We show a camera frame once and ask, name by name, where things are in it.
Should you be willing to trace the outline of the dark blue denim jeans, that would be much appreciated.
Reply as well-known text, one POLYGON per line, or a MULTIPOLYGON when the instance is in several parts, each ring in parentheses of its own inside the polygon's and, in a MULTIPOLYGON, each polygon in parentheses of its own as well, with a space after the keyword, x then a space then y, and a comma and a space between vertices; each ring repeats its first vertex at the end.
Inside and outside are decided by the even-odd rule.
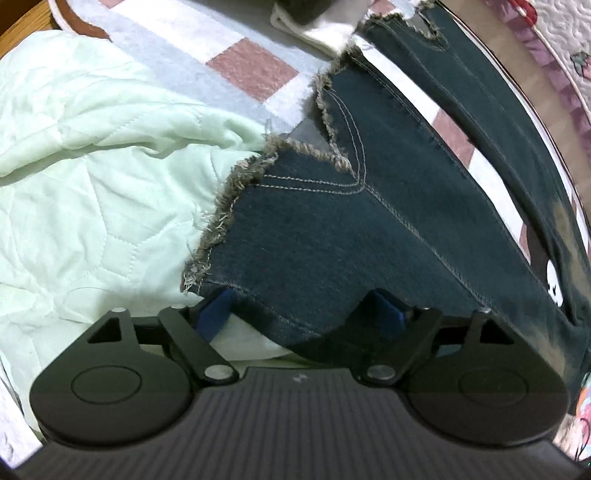
POLYGON ((451 316, 486 307, 576 392, 590 369, 590 265, 531 117, 440 3, 412 21, 374 17, 362 37, 467 137, 520 226, 505 224, 418 103, 353 47, 315 82, 325 147, 280 136, 236 166, 183 288, 229 290, 235 313, 271 341, 345 366, 394 339, 383 321, 349 321, 370 290, 451 316))

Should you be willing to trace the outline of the pale green quilted blanket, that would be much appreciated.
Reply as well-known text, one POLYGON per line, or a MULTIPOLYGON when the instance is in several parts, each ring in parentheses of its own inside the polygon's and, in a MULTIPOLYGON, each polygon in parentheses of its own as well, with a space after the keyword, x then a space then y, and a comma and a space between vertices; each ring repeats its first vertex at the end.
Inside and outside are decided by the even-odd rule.
POLYGON ((1 358, 38 374, 102 314, 194 305, 181 275, 256 121, 160 86, 106 40, 36 32, 1 61, 1 358))

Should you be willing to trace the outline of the checkered pink grey blanket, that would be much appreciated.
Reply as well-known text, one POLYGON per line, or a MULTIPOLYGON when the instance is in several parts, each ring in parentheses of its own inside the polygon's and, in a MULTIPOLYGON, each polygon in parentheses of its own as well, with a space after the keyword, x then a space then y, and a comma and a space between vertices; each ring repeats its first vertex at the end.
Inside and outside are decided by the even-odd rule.
MULTIPOLYGON (((318 110, 312 82, 328 67, 320 55, 280 45, 197 1, 53 1, 50 10, 62 29, 114 42, 167 86, 270 122, 276 130, 294 129, 305 115, 318 110)), ((448 112, 408 75, 367 41, 356 37, 353 42, 463 163, 499 218, 497 225, 511 235, 553 301, 564 306, 556 266, 502 176, 448 112)))

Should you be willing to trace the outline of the beige mattress side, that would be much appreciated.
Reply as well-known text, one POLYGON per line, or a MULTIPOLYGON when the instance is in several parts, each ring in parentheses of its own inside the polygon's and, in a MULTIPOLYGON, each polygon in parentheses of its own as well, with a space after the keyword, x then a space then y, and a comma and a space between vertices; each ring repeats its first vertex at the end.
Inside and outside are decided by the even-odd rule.
POLYGON ((446 3, 489 47, 522 88, 555 140, 586 208, 590 207, 590 163, 573 119, 550 80, 508 25, 484 2, 446 3))

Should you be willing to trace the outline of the white cloth garment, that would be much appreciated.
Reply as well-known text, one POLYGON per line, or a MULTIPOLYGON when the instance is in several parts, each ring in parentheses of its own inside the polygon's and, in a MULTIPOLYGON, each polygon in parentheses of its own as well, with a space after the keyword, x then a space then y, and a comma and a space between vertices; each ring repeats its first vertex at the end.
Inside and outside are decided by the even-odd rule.
POLYGON ((276 1, 270 23, 336 58, 373 4, 374 1, 276 1))

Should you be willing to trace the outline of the white quilted strawberry bedspread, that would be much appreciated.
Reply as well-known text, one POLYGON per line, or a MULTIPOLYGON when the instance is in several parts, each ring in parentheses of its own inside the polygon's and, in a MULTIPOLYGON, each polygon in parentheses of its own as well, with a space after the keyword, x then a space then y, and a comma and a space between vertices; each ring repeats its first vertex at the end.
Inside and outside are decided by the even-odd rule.
POLYGON ((531 53, 569 111, 590 155, 590 3, 488 1, 531 53))

